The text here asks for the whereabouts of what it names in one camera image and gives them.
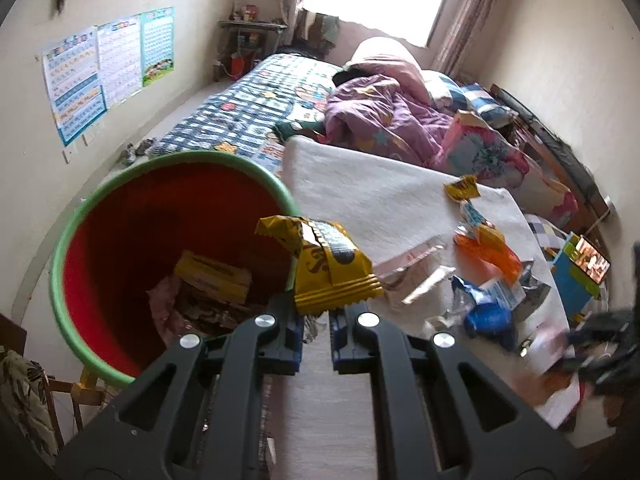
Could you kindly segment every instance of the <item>bed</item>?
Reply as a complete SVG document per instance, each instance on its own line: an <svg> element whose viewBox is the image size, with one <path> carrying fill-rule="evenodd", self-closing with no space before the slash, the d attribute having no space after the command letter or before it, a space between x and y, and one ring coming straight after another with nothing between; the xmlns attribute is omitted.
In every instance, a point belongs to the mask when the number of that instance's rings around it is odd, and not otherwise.
<svg viewBox="0 0 640 480"><path fill-rule="evenodd" d="M275 54L225 91L210 96L156 144L152 156L222 150L251 157L275 123L321 121L338 67Z"/></svg>

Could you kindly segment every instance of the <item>red container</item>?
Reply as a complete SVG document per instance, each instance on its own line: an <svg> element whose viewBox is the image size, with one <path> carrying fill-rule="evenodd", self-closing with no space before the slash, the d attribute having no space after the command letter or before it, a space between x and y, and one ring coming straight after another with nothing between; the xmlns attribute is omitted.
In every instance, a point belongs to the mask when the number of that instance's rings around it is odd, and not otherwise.
<svg viewBox="0 0 640 480"><path fill-rule="evenodd" d="M295 215L282 183L223 152L162 156L124 171L76 211L54 252L51 296L66 342L105 382L130 383L165 350L147 291L191 250L252 273L247 301L286 290L291 257L254 234Z"/></svg>

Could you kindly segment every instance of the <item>cartoon poster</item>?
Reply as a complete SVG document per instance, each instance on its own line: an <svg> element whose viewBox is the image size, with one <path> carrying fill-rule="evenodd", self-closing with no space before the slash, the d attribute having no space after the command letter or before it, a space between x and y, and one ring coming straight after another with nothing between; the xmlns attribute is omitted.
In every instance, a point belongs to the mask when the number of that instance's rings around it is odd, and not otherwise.
<svg viewBox="0 0 640 480"><path fill-rule="evenodd" d="M139 15L98 27L98 58L108 109L142 89Z"/></svg>
<svg viewBox="0 0 640 480"><path fill-rule="evenodd" d="M140 15L144 86L174 70L174 13L169 7Z"/></svg>
<svg viewBox="0 0 640 480"><path fill-rule="evenodd" d="M42 53L47 93L65 146L107 111L97 45L97 27L90 27Z"/></svg>

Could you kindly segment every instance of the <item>power outlet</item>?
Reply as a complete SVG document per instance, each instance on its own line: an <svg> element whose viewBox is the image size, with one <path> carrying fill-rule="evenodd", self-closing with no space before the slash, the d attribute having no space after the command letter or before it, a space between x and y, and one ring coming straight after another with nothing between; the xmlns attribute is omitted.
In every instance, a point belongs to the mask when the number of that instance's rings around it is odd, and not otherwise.
<svg viewBox="0 0 640 480"><path fill-rule="evenodd" d="M94 124L89 126L82 134L82 140L84 140L84 145L88 146L89 144L91 144L94 141L95 137L97 137L98 134L100 134L103 129L104 129L104 122L102 122L102 120L95 121Z"/></svg>
<svg viewBox="0 0 640 480"><path fill-rule="evenodd" d="M65 162L67 164L71 164L71 159L74 158L77 153L78 153L78 149L76 148L76 146L73 143L71 143L70 145L66 146L62 150L62 156L65 157Z"/></svg>
<svg viewBox="0 0 640 480"><path fill-rule="evenodd" d="M84 145L88 146L95 139L95 132L92 129L88 129L82 134L82 140L84 140Z"/></svg>

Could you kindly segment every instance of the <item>trash in bin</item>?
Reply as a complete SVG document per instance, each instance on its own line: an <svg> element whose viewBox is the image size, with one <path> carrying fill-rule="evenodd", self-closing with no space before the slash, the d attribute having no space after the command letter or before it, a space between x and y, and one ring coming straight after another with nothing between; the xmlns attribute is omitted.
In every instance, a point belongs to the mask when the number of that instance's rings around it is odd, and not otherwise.
<svg viewBox="0 0 640 480"><path fill-rule="evenodd" d="M171 276L151 289L149 307L156 330L169 346L187 333L225 335L264 311L245 306L251 272L184 251Z"/></svg>

